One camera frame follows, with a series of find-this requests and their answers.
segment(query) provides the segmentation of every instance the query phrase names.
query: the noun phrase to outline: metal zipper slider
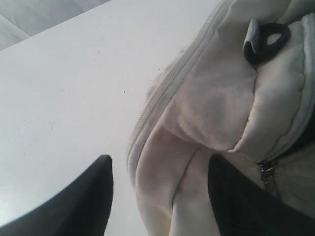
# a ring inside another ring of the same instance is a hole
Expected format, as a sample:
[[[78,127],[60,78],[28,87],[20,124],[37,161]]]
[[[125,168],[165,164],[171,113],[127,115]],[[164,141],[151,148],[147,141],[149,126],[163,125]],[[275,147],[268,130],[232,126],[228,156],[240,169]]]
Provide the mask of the metal zipper slider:
[[[263,163],[261,167],[261,180],[264,184],[265,190],[276,198],[280,198],[277,182],[275,180],[275,164]]]

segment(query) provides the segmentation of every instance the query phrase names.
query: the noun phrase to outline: white bag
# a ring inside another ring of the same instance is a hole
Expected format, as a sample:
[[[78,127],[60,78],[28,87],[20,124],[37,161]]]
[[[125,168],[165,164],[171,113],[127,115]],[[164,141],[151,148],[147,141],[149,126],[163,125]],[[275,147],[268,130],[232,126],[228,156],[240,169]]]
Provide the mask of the white bag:
[[[315,105],[312,12],[313,0],[222,0],[158,78],[127,150],[150,235],[220,235],[207,189],[211,155],[224,153],[263,187],[257,162],[281,155],[301,136]],[[287,25],[291,34],[275,57],[258,66],[243,55],[244,42],[255,48],[251,20]],[[275,176],[281,200],[312,218],[314,155],[315,147],[293,154]]]

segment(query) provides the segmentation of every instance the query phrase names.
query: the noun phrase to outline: black object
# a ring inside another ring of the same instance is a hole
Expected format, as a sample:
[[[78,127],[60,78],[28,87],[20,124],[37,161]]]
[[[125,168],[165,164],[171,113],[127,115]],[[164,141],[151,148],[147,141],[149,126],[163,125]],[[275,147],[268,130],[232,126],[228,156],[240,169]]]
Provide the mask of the black object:
[[[313,236],[315,220],[247,179],[223,156],[210,158],[208,190],[221,236]]]
[[[0,236],[103,236],[112,201],[112,159],[103,155],[52,199],[0,228]]]
[[[273,44],[268,45],[268,37],[273,34],[280,34],[280,38]],[[259,46],[255,53],[250,42],[244,46],[245,59],[252,65],[258,65],[264,61],[272,59],[289,41],[291,37],[290,29],[287,25],[268,23],[259,27]]]

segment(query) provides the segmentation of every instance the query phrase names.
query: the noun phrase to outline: white table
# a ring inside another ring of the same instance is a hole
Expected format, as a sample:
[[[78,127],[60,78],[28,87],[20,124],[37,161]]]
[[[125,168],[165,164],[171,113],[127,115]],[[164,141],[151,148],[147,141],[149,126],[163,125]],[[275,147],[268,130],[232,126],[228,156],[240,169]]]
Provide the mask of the white table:
[[[146,235],[125,149],[153,79],[219,0],[112,0],[0,52],[0,225],[113,158],[106,235]]]

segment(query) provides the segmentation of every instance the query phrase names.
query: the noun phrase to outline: zipper track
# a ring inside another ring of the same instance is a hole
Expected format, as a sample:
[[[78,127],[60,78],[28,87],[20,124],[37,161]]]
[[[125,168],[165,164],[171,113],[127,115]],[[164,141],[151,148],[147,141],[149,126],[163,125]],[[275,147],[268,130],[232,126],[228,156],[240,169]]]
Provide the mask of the zipper track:
[[[172,83],[172,81],[176,78],[177,74],[181,71],[187,61],[191,58],[194,52],[198,49],[198,46],[201,44],[203,38],[205,37],[209,27],[211,26],[214,17],[219,12],[219,10],[225,5],[226,2],[232,2],[232,0],[221,0],[218,5],[215,7],[213,12],[209,15],[205,23],[203,24],[201,30],[199,31],[196,39],[190,45],[190,47],[184,52],[184,54],[179,58],[179,60],[172,66],[169,72],[164,76],[161,82],[158,84],[157,88],[153,92],[150,100],[145,105],[144,109],[142,110],[138,121],[135,125],[133,133],[130,138],[130,142],[127,146],[127,170],[128,173],[130,172],[129,163],[130,163],[130,154],[134,145],[139,138],[140,133],[142,132],[145,123],[147,122],[150,114],[152,113],[153,109],[155,108],[156,104]]]

